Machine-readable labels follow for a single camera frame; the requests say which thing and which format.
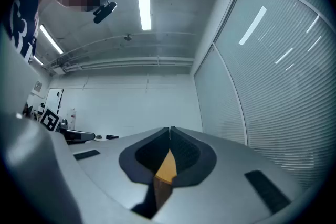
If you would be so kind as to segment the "white ceiling pipes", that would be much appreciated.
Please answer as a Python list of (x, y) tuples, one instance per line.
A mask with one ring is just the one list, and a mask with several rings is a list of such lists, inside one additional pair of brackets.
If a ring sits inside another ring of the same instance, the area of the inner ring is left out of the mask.
[(194, 58), (147, 56), (147, 57), (102, 59), (95, 61), (78, 62), (74, 63), (73, 65), (69, 63), (54, 66), (44, 65), (43, 68), (48, 71), (54, 71), (54, 69), (60, 68), (61, 74), (64, 74), (75, 71), (111, 69), (111, 68), (123, 68), (123, 67), (150, 67), (150, 66), (191, 67), (193, 63)]

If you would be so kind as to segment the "wall poster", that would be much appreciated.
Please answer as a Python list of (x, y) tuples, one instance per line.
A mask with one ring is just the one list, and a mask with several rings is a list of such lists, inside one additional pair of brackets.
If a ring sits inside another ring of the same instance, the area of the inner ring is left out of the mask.
[(31, 91), (31, 94), (32, 94), (32, 95), (36, 95), (36, 96), (38, 96), (38, 97), (40, 97), (40, 98), (43, 99), (44, 97), (41, 96), (41, 89), (42, 89), (42, 86), (43, 86), (43, 84), (42, 84), (41, 82), (37, 81), (37, 82), (35, 83), (35, 85), (34, 85), (32, 91)]

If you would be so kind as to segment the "black-framed whiteboard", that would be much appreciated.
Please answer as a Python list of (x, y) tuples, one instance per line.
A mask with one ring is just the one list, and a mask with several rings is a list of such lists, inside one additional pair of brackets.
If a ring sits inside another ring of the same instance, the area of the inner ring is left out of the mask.
[(49, 89), (45, 108), (58, 113), (63, 92), (64, 89)]

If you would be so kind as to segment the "person's navy printed shirt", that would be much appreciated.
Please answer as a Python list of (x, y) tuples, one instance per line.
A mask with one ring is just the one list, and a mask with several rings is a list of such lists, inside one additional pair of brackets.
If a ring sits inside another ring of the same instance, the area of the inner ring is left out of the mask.
[(11, 45), (27, 62), (36, 51), (38, 6), (39, 0), (13, 0), (2, 19)]

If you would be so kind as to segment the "glass wall with white blinds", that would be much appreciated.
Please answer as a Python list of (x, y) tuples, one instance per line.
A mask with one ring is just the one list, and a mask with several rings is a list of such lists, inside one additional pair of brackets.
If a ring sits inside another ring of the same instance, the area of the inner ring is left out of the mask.
[(336, 3), (215, 0), (192, 75), (203, 132), (303, 189), (323, 182), (336, 157)]

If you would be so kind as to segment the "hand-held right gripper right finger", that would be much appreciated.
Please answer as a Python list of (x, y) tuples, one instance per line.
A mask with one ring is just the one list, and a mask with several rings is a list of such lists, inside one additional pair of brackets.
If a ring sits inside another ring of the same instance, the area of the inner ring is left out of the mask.
[(174, 186), (155, 214), (161, 224), (289, 224), (307, 207), (311, 193), (283, 169), (230, 140), (180, 127), (172, 133), (200, 143), (197, 163), (174, 182), (207, 176), (194, 186)]

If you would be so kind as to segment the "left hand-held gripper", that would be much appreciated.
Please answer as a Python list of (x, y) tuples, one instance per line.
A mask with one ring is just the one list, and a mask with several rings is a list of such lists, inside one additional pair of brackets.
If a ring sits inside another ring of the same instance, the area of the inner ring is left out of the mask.
[(49, 107), (44, 109), (39, 122), (49, 131), (58, 132), (65, 136), (68, 144), (82, 144), (86, 141), (95, 139), (95, 134), (91, 132), (68, 130), (67, 120), (51, 110)]

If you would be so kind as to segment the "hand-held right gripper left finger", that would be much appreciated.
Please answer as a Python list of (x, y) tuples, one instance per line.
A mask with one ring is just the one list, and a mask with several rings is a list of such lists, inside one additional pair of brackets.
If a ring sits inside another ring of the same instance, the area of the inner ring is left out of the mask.
[(142, 217), (154, 217), (154, 177), (169, 152), (169, 128), (69, 148), (80, 167), (105, 194)]

